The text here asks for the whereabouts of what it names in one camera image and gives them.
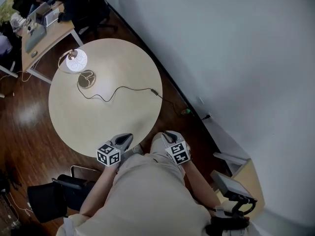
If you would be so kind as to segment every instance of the laptop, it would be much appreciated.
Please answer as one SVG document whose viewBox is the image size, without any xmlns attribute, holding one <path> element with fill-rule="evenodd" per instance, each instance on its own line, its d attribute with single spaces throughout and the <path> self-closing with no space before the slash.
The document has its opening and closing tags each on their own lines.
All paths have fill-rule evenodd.
<svg viewBox="0 0 315 236">
<path fill-rule="evenodd" d="M 56 8 L 53 11 L 50 11 L 49 13 L 47 13 L 45 16 L 45 26 L 48 27 L 53 22 L 58 20 L 59 13 L 60 13 L 59 8 Z"/>
<path fill-rule="evenodd" d="M 50 5 L 45 2 L 41 4 L 36 10 L 34 10 L 28 17 L 35 21 L 36 15 L 43 16 L 50 10 L 51 10 Z"/>
</svg>

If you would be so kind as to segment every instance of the wooden floor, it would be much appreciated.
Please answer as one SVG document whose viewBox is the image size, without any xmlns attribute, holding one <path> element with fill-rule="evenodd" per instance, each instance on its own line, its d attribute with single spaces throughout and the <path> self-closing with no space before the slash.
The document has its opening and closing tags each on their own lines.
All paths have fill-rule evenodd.
<svg viewBox="0 0 315 236">
<path fill-rule="evenodd" d="M 113 33 L 111 29 L 100 29 L 99 38 L 118 38 L 132 42 L 145 50 L 141 42 L 128 30 L 124 23 L 111 13 L 111 24 L 117 25 L 119 30 Z M 91 33 L 82 39 L 84 43 L 94 40 Z M 40 60 L 37 70 L 53 78 L 57 70 L 57 61 L 65 51 L 77 48 L 78 45 L 72 36 L 66 37 L 52 48 Z M 158 67 L 163 84 L 163 97 L 174 102 L 176 110 L 187 108 L 184 100 L 171 84 L 163 70 Z M 60 174 L 70 174 L 69 169 L 73 164 L 102 169 L 95 158 L 81 155 L 62 142 L 55 132 L 48 111 L 48 94 L 50 85 L 36 77 L 31 77 L 27 82 L 19 78 L 6 77 L 0 82 L 0 92 L 6 94 L 5 99 L 0 98 L 0 168 L 5 164 L 15 166 L 17 178 L 22 187 L 18 191 L 11 190 L 17 205 L 21 208 L 27 206 L 27 187 L 51 182 Z M 212 182 L 210 173 L 218 170 L 225 173 L 224 164 L 213 157 L 215 147 L 208 139 L 204 127 L 193 115 L 177 117 L 172 105 L 163 101 L 161 112 L 152 131 L 142 141 L 144 152 L 150 150 L 152 137 L 160 131 L 174 130 L 181 132 L 191 147 L 192 157 L 204 177 Z M 37 222 L 32 214 L 28 217 L 23 211 L 16 208 L 20 221 Z M 47 235 L 55 235 L 63 220 L 56 219 L 43 224 Z"/>
</svg>

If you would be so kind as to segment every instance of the wall baseboard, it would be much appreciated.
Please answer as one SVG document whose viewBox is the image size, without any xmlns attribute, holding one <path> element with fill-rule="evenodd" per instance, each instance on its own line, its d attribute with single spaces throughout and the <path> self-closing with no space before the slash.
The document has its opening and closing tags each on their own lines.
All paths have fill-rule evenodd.
<svg viewBox="0 0 315 236">
<path fill-rule="evenodd" d="M 188 108 L 191 110 L 192 115 L 196 118 L 196 120 L 199 122 L 200 126 L 202 127 L 202 130 L 207 134 L 207 138 L 209 143 L 211 144 L 211 146 L 214 148 L 214 152 L 218 152 L 221 153 L 221 151 L 219 150 L 217 144 L 215 143 L 215 141 L 213 140 L 211 134 L 209 133 L 208 129 L 206 128 L 206 126 L 204 125 L 203 121 L 200 119 L 199 115 L 197 114 L 196 110 L 194 109 L 194 107 L 191 105 L 191 103 L 189 102 L 189 100 L 186 98 L 186 96 L 184 95 L 184 93 L 181 91 L 181 89 L 179 88 L 179 86 L 176 84 L 176 82 L 174 81 L 174 79 L 170 76 L 170 74 L 168 73 L 168 71 L 165 69 L 165 67 L 162 65 L 162 63 L 157 59 L 157 57 L 155 56 L 155 54 L 150 50 L 150 48 L 146 45 L 146 43 L 143 41 L 143 39 L 134 31 L 134 29 L 127 23 L 127 21 L 114 9 L 114 7 L 108 2 L 106 1 L 108 6 L 111 8 L 111 10 L 123 21 L 123 23 L 128 27 L 128 29 L 132 32 L 132 34 L 134 34 L 137 39 L 141 42 L 141 45 L 143 45 L 146 49 L 146 51 L 148 52 L 149 56 L 153 59 L 153 61 L 158 64 L 158 66 L 163 70 L 163 72 L 166 74 L 167 78 L 171 81 L 171 83 L 174 85 L 175 89 L 178 91 L 178 93 L 181 95 L 181 97 L 183 98 L 183 100 L 186 102 L 186 104 L 188 105 Z M 222 160 L 222 162 L 225 165 L 226 170 L 228 171 L 228 173 L 230 174 L 230 176 L 232 176 L 232 172 L 230 171 L 227 163 Z"/>
</svg>

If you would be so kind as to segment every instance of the office chair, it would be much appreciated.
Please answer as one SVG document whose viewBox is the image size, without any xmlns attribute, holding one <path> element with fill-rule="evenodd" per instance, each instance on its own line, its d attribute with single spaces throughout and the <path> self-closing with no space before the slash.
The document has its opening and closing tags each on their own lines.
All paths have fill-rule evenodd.
<svg viewBox="0 0 315 236">
<path fill-rule="evenodd" d="M 40 223 L 67 217 L 67 207 L 79 211 L 95 182 L 74 177 L 74 168 L 98 170 L 73 165 L 71 176 L 60 175 L 52 183 L 29 186 L 28 198 L 34 215 Z"/>
<path fill-rule="evenodd" d="M 87 33 L 93 31 L 95 39 L 98 39 L 97 28 L 112 28 L 114 31 L 117 31 L 117 26 L 100 23 L 104 19 L 110 19 L 110 9 L 105 0 L 90 0 L 89 6 L 91 14 L 75 22 L 77 32 L 79 32 L 80 29 L 89 27 L 82 34 L 80 34 L 80 36 L 84 36 Z"/>
<path fill-rule="evenodd" d="M 10 183 L 7 176 L 0 170 L 0 194 L 6 195 L 10 192 Z"/>
<path fill-rule="evenodd" d="M 3 22 L 3 24 L 0 26 L 0 32 L 2 32 L 2 34 L 8 38 L 10 44 L 13 47 L 10 53 L 0 56 L 0 65 L 7 68 L 11 72 L 14 70 L 19 70 L 22 66 L 22 38 L 17 37 L 9 21 Z"/>
<path fill-rule="evenodd" d="M 27 18 L 31 5 L 31 0 L 13 0 L 12 8 L 17 10 L 22 18 Z"/>
</svg>

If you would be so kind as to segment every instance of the desk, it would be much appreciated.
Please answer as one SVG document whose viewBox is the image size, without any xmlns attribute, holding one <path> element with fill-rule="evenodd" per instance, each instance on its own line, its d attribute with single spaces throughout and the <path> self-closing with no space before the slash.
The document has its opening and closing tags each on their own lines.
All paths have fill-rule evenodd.
<svg viewBox="0 0 315 236">
<path fill-rule="evenodd" d="M 59 10 L 63 11 L 63 4 L 59 6 Z M 23 37 L 22 37 L 22 70 L 23 72 L 28 72 L 48 83 L 51 84 L 51 80 L 39 73 L 32 66 L 42 57 L 46 52 L 48 52 L 54 45 L 56 45 L 60 40 L 72 34 L 74 39 L 77 41 L 79 46 L 82 46 L 83 43 L 78 36 L 78 34 L 74 30 L 73 23 L 70 22 L 60 22 L 55 21 L 52 23 L 47 29 L 46 36 L 39 41 L 39 43 L 33 48 L 30 53 L 26 53 L 25 51 L 25 42 L 29 39 L 30 35 L 27 34 L 27 29 L 23 28 Z M 38 51 L 37 55 L 32 58 L 31 54 L 34 51 Z"/>
<path fill-rule="evenodd" d="M 152 59 L 138 46 L 120 39 L 99 39 L 80 47 L 88 57 L 85 70 L 96 74 L 95 84 L 82 89 L 86 97 L 100 94 L 108 100 L 120 86 L 155 89 L 162 96 L 162 82 Z M 65 61 L 62 70 L 68 70 Z M 96 156 L 96 149 L 115 135 L 132 133 L 130 148 L 153 128 L 162 99 L 150 90 L 120 88 L 110 102 L 86 99 L 77 88 L 79 75 L 57 70 L 49 91 L 49 114 L 60 138 L 73 150 Z"/>
<path fill-rule="evenodd" d="M 249 159 L 246 164 L 244 164 L 233 176 L 232 179 L 239 181 L 245 189 L 255 198 L 257 199 L 256 207 L 255 209 L 250 212 L 246 217 L 251 218 L 251 221 L 259 215 L 264 206 L 265 206 L 265 200 L 262 194 L 262 190 L 260 187 L 259 179 L 254 167 L 254 164 L 252 163 L 252 160 Z M 236 202 L 228 201 L 227 198 L 225 198 L 222 193 L 218 190 L 216 192 L 217 197 L 219 198 L 220 202 L 223 203 L 226 201 L 225 205 L 223 205 L 224 208 L 227 208 L 226 210 L 232 208 Z M 243 205 L 241 207 L 241 211 L 248 210 L 252 205 Z"/>
</svg>

